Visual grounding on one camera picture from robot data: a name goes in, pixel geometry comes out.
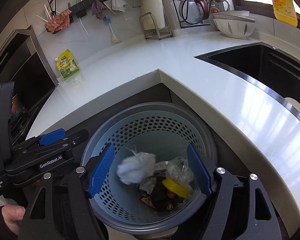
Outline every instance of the human hand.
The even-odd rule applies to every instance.
[[[7,227],[11,230],[11,232],[19,235],[20,225],[18,221],[23,219],[25,214],[25,208],[16,205],[5,204],[2,207],[2,217]]]

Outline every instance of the trash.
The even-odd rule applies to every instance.
[[[151,202],[158,211],[166,210],[168,201],[171,200],[167,195],[167,188],[162,184],[164,179],[165,177],[157,177],[154,189],[150,194]]]
[[[164,171],[167,169],[168,161],[166,162],[158,162],[154,165],[154,171]]]
[[[143,198],[141,198],[141,201],[142,201],[144,204],[146,204],[147,206],[152,207],[152,208],[155,208],[155,207],[153,206],[152,202],[151,202],[150,197],[143,197]]]
[[[140,154],[136,154],[135,151],[132,152],[135,156],[124,159],[120,165],[131,164],[133,162],[131,159],[135,159]],[[177,157],[171,161],[153,162],[151,167],[153,168],[151,170],[152,174],[149,172],[148,174],[150,175],[144,177],[141,184],[137,185],[140,189],[141,201],[158,211],[173,210],[182,204],[192,191],[189,183],[194,179],[194,174],[189,167],[188,160],[183,157]],[[127,182],[126,177],[122,179],[122,176],[120,176],[120,180],[124,183]]]
[[[187,198],[189,196],[189,190],[171,178],[164,179],[162,184],[168,189],[168,191],[172,191],[182,198]]]
[[[153,176],[156,158],[154,154],[131,151],[134,156],[123,159],[117,167],[120,181],[127,185],[141,183],[144,178]]]
[[[146,191],[149,195],[153,191],[157,179],[155,177],[144,178],[141,182],[139,189]]]
[[[174,198],[176,196],[176,194],[170,190],[167,191],[167,195],[169,198]]]
[[[166,177],[185,184],[190,184],[194,180],[188,160],[183,157],[176,157],[169,161],[166,169]]]
[[[173,204],[168,202],[167,210],[172,210],[172,209],[173,209]]]

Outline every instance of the pink sponge cloth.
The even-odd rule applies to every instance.
[[[51,33],[68,28],[70,25],[70,14],[72,12],[69,9],[64,10],[62,13],[58,14],[56,17],[48,21],[44,26]]]

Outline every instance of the purple cloth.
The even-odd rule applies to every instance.
[[[92,4],[92,15],[95,15],[98,19],[106,21],[107,7],[98,0],[95,0]]]

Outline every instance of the yellow bottle cap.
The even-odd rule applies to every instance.
[[[162,184],[173,193],[176,193],[178,196],[187,198],[189,195],[189,191],[186,187],[180,185],[173,179],[167,178],[162,181]]]

